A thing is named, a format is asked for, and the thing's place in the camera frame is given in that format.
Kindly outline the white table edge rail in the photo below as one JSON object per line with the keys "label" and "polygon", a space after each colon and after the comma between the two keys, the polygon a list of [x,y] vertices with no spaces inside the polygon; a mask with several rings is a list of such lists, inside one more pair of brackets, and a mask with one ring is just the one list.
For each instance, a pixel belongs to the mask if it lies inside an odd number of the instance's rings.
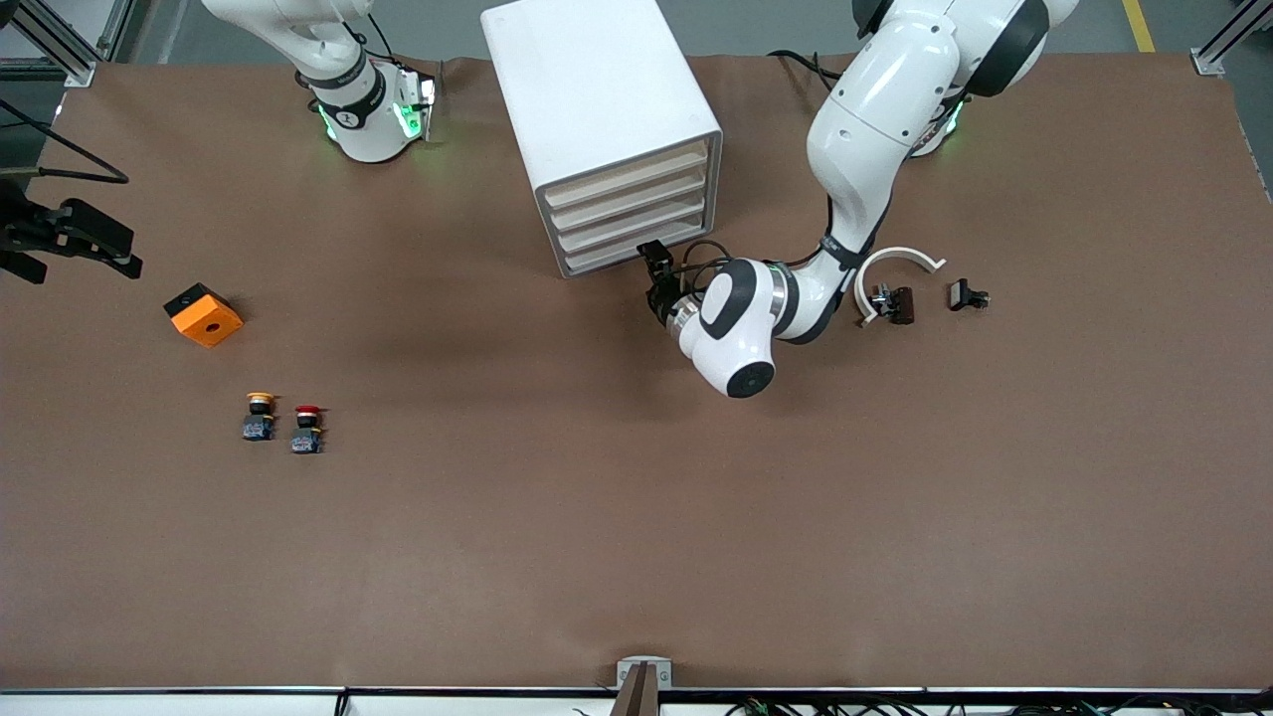
{"label": "white table edge rail", "polygon": [[1255,689],[101,687],[0,691],[0,716],[1273,716]]}

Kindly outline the orange box with hole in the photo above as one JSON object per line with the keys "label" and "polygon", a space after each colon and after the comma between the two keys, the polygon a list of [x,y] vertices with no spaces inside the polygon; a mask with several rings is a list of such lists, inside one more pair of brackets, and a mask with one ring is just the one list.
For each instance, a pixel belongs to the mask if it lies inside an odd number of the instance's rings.
{"label": "orange box with hole", "polygon": [[244,326],[244,320],[204,282],[182,290],[163,304],[176,331],[205,348],[214,348]]}

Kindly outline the white lowest cabinet drawer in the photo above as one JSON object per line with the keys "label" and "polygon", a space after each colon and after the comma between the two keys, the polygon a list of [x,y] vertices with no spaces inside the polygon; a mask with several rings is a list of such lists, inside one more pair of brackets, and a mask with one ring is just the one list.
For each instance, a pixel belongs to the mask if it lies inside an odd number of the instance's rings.
{"label": "white lowest cabinet drawer", "polygon": [[559,268],[561,276],[577,276],[582,273],[610,268],[636,257],[636,245],[659,241],[661,245],[681,245],[687,240],[700,240],[710,231],[701,222],[687,219],[659,222],[617,236],[596,236],[587,240],[561,240]]}

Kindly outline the dark brown small component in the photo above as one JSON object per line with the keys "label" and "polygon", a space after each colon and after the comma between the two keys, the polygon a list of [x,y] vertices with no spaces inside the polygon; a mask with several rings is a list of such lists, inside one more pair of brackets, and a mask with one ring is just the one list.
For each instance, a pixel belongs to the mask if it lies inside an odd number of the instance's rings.
{"label": "dark brown small component", "polygon": [[894,325],[911,325],[915,321],[913,290],[909,285],[891,289],[889,285],[878,284],[869,302],[878,317]]}

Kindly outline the brown table cover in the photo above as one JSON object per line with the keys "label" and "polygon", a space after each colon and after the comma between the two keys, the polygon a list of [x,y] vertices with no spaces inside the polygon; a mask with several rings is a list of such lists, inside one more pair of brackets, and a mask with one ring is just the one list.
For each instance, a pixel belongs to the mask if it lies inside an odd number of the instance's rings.
{"label": "brown table cover", "polygon": [[[131,181],[31,194],[145,269],[0,276],[0,687],[1273,685],[1273,204],[1225,82],[1051,55],[973,101],[878,231],[946,260],[871,271],[917,322],[847,303],[747,400],[640,262],[560,276],[490,62],[440,106],[359,166],[284,68],[69,90]],[[195,282],[214,348],[163,310]]]}

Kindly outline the white curved plastic arc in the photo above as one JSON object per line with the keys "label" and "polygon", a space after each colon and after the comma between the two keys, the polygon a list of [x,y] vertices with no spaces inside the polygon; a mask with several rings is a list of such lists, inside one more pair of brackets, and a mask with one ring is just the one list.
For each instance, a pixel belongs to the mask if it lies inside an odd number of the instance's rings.
{"label": "white curved plastic arc", "polygon": [[945,268],[945,259],[932,259],[929,255],[923,254],[915,248],[878,248],[869,254],[861,268],[855,269],[853,282],[850,282],[850,289],[853,289],[853,298],[855,302],[855,310],[861,313],[862,319],[858,322],[859,327],[868,326],[873,322],[881,313],[876,310],[875,304],[864,290],[864,274],[869,271],[876,262],[885,262],[885,260],[905,260],[905,262],[911,262],[919,265],[923,271],[934,273]]}

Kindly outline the aluminium frame profile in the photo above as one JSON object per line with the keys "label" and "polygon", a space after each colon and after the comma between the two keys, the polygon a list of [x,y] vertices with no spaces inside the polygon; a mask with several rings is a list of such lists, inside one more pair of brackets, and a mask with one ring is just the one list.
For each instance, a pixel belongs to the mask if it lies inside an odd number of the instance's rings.
{"label": "aluminium frame profile", "polygon": [[0,76],[90,87],[121,59],[132,10],[144,0],[0,0]]}
{"label": "aluminium frame profile", "polygon": [[1223,76],[1223,60],[1258,31],[1273,29],[1273,0],[1237,0],[1235,13],[1200,45],[1192,47],[1192,66],[1200,76]]}

